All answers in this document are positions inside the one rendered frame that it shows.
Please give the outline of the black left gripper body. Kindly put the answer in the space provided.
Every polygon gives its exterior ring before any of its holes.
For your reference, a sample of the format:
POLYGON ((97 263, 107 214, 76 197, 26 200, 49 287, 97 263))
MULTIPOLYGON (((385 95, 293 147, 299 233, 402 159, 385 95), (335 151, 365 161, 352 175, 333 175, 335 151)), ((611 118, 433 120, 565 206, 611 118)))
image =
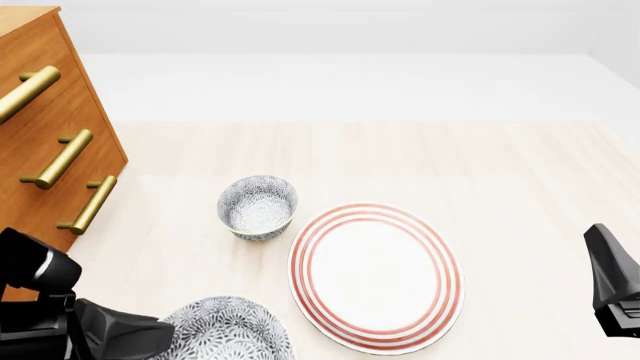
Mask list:
POLYGON ((88 360, 75 293, 0 302, 0 360, 88 360))

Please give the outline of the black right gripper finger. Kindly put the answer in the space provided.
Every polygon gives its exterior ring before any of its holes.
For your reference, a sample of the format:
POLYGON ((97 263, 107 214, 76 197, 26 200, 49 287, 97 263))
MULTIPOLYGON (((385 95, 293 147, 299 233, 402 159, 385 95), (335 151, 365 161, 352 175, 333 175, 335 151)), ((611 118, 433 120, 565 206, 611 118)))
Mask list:
POLYGON ((593 308, 640 301, 640 264, 604 224, 593 224, 584 239, 593 275, 593 308))

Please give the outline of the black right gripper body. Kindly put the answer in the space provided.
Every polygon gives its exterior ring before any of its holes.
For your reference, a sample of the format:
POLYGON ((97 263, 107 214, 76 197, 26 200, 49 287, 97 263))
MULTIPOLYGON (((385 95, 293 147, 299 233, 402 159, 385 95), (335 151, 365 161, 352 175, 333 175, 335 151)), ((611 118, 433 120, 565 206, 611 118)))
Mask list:
POLYGON ((640 338, 640 293, 603 305, 595 317, 609 338, 640 338))

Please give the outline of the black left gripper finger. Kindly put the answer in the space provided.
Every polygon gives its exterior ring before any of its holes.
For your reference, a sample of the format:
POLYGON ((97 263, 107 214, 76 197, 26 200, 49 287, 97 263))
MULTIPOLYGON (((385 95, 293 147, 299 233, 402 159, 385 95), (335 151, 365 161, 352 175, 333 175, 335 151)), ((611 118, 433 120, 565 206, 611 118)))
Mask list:
POLYGON ((74 308, 95 360, 147 360, 169 349, 175 332, 156 317, 114 311, 88 299, 74 308))

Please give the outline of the large patterned black-white bowl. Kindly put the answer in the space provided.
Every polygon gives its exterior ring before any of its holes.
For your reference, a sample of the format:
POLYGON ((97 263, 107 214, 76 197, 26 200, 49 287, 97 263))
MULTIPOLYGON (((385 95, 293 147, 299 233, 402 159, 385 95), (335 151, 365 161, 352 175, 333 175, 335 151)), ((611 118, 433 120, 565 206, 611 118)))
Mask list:
POLYGON ((200 299, 162 321, 175 326, 170 347, 148 360, 296 360, 277 317, 243 297, 200 299))

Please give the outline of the small patterned black-white bowl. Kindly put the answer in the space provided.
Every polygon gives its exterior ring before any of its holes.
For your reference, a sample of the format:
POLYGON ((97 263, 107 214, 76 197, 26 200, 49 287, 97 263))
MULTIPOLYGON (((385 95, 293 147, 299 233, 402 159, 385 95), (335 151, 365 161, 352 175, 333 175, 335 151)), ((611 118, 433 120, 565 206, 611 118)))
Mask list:
POLYGON ((224 226, 240 239, 263 242, 283 233, 298 207, 293 185, 278 176, 256 175, 229 185, 217 202, 224 226))

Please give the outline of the wooden cabinet drawer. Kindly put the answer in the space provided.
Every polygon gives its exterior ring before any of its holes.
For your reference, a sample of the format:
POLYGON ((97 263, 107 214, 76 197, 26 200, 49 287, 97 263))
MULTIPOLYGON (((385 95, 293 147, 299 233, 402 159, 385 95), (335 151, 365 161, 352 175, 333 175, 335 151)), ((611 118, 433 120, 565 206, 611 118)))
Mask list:
POLYGON ((45 158, 41 165, 28 164, 13 172, 0 166, 0 230, 12 227, 66 252, 79 236, 57 229, 56 224, 74 221, 95 193, 86 188, 87 182, 101 182, 109 175, 117 178, 127 158, 116 147, 92 143, 49 190, 19 182, 21 175, 37 173, 50 162, 45 158))
POLYGON ((92 140, 51 189, 118 175, 124 158, 91 92, 77 80, 58 95, 39 95, 0 125, 0 185, 33 187, 19 176, 41 173, 65 148, 58 138, 83 130, 93 134, 92 140))
POLYGON ((35 116, 80 77, 78 65, 53 17, 0 37, 0 98, 22 83, 20 73, 37 72, 47 65, 57 68, 61 78, 0 127, 35 116))

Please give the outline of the white plate with red rings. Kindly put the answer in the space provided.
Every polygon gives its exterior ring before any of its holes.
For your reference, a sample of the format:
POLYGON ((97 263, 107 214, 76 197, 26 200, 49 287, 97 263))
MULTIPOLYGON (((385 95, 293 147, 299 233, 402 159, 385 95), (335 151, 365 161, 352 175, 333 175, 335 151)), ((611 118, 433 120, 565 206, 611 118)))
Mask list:
POLYGON ((292 242, 287 272, 307 320, 362 353, 429 347, 464 303, 453 248, 422 218, 384 203, 345 203, 312 218, 292 242))

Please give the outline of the wooden cabinet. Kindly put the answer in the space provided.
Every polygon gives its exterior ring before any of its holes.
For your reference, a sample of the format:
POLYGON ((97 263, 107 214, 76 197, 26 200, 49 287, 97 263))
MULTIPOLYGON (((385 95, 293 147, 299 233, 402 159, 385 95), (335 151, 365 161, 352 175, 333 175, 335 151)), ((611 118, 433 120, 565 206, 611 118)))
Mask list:
POLYGON ((0 231, 66 252, 128 158, 59 11, 0 6, 0 231))

